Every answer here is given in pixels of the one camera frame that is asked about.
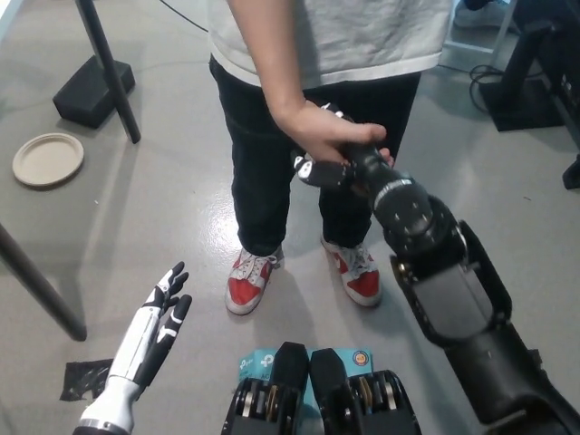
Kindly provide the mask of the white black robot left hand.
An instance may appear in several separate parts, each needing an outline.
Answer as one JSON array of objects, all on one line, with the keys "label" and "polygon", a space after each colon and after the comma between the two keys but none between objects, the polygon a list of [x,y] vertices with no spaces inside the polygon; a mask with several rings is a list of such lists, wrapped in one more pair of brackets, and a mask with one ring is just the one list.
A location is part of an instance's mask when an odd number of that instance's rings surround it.
[{"label": "white black robot left hand", "polygon": [[191,305],[177,296],[189,278],[185,263],[173,266],[137,310],[112,361],[104,390],[82,413],[75,434],[131,434],[133,405],[165,362]]}]

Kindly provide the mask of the person's bare right hand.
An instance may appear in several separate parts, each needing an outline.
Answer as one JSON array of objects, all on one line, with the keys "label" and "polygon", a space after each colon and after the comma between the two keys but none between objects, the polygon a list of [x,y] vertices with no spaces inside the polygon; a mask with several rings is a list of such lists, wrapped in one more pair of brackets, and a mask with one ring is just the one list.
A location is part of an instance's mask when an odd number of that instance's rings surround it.
[{"label": "person's bare right hand", "polygon": [[346,164],[344,145],[371,145],[387,134],[381,125],[346,121],[306,100],[276,107],[272,115],[280,130],[316,162]]}]

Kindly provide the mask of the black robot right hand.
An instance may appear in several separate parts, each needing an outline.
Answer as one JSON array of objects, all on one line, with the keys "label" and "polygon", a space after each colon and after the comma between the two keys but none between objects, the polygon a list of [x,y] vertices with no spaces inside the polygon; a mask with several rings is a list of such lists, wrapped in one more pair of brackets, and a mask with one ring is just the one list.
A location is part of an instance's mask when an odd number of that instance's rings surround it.
[{"label": "black robot right hand", "polygon": [[345,143],[339,151],[347,160],[346,164],[316,162],[303,151],[294,151],[292,159],[296,176],[317,188],[348,189],[358,185],[368,192],[400,177],[375,145]]}]

